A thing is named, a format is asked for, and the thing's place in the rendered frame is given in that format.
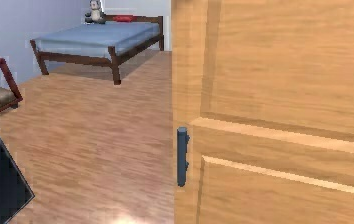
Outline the light wooden room door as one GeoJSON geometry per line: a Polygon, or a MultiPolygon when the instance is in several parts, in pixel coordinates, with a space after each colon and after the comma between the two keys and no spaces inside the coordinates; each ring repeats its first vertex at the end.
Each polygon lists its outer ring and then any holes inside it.
{"type": "Polygon", "coordinates": [[[171,0],[171,20],[174,224],[354,224],[354,0],[171,0]]]}

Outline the grey teddy bear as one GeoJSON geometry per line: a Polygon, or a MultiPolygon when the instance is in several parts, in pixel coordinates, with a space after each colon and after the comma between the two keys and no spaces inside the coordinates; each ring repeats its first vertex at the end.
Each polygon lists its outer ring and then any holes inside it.
{"type": "Polygon", "coordinates": [[[85,14],[86,23],[105,24],[105,14],[99,0],[90,0],[90,11],[85,14]]]}

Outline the dark blue flat panel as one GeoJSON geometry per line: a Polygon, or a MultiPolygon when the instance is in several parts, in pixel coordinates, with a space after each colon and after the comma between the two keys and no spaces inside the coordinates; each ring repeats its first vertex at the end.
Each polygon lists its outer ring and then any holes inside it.
{"type": "Polygon", "coordinates": [[[35,194],[0,137],[0,224],[29,204],[35,194]]]}

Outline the blue bed with brown frame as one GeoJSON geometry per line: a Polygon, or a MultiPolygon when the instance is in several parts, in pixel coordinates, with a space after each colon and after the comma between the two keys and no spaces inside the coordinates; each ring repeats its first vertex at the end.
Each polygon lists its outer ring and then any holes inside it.
{"type": "Polygon", "coordinates": [[[105,24],[82,24],[31,39],[41,73],[49,74],[45,61],[108,67],[120,85],[120,65],[156,43],[164,50],[162,16],[135,16],[130,22],[115,18],[108,15],[105,24]]]}

